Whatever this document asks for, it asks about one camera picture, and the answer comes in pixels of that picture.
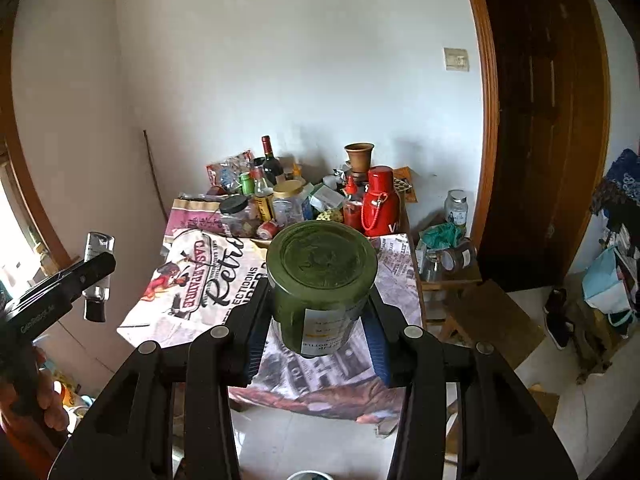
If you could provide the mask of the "left hand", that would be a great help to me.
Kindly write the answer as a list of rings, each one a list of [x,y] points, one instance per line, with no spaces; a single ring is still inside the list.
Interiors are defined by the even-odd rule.
[[[54,390],[50,372],[43,368],[46,356],[38,347],[32,347],[36,367],[38,368],[37,402],[43,410],[43,420],[47,427],[62,432],[67,429],[68,415],[64,410],[61,396]],[[1,377],[1,419],[4,429],[11,429],[14,434],[24,438],[34,438],[42,434],[41,428],[30,417],[17,415],[12,411],[12,404],[18,395],[13,385]]]

